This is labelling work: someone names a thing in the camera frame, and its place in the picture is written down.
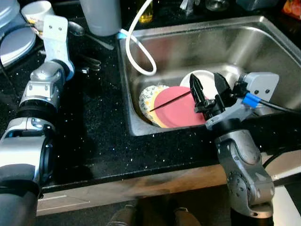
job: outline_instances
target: spoon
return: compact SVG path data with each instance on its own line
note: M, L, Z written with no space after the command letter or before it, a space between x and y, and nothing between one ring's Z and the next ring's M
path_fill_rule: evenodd
M75 22L72 22L72 21L69 21L68 22L68 27L69 27L69 32L75 36L86 36L94 41L96 41L97 43L101 44L103 47L109 49L109 50L113 50L114 47L112 45L109 45L103 41L100 41L99 39L97 38L94 38L93 36L89 35L89 34L86 34L85 33L85 29L80 26L79 24L75 23Z

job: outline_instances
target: white container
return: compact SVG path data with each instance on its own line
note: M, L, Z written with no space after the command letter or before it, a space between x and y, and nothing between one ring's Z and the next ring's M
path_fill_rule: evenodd
M55 14L49 1L35 1L29 3L21 9L21 13L27 22L33 24L36 29L35 32L40 38L43 33L45 16Z
M91 33L110 36L121 29L119 0L80 0Z

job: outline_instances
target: black countertop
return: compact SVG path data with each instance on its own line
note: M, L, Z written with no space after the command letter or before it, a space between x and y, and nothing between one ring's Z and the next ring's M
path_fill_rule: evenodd
M64 16L64 5L55 11ZM80 12L73 5L73 12ZM301 47L300 22L282 15L277 10L247 13L238 6L221 14L197 9L186 17L178 5L162 6L153 23L143 27L185 24L212 19L265 15L282 30L298 47ZM68 16L86 26L83 17ZM130 24L129 14L123 14L124 27ZM102 38L115 44L115 37ZM76 73L65 85L59 112L59 147L56 150L55 171L44 192L99 184L108 181L146 176L155 173L182 170L217 164L213 135L205 127L180 129L141 137L131 136L121 91L116 48L109 51L84 37L69 39L71 57L78 53L101 60L98 73ZM34 51L17 64L8 68L19 96L29 80L30 72L42 64L44 56ZM0 134L16 115L12 91L5 78L0 76ZM296 116L280 114L247 120L249 129L261 151L276 153L282 148L288 151L301 146L301 120Z

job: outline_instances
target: glass bottle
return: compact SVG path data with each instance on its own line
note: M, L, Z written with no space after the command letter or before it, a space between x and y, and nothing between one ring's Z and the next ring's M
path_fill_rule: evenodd
M139 11L142 7L142 5L145 3L145 0L136 0L137 3L137 11ZM142 14L142 16L139 18L140 23L148 23L151 22L153 19L153 3L151 3L145 10L145 12Z

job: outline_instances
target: stacked plates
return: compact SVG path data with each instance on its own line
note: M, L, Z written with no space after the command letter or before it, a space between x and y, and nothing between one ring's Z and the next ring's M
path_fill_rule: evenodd
M19 10L17 0L0 1L0 35L14 26L26 23ZM33 47L35 38L36 35L29 27L14 31L5 37L0 47L3 65L7 66L26 54Z
M162 128L205 124L206 121L203 114L194 112L195 102L192 94L188 94L150 112L150 110L190 91L190 75L192 73L201 81L204 95L209 99L214 99L215 95L218 94L215 87L214 74L205 70L193 71L183 78L180 86L150 86L145 88L139 98L139 107L144 116L154 125Z

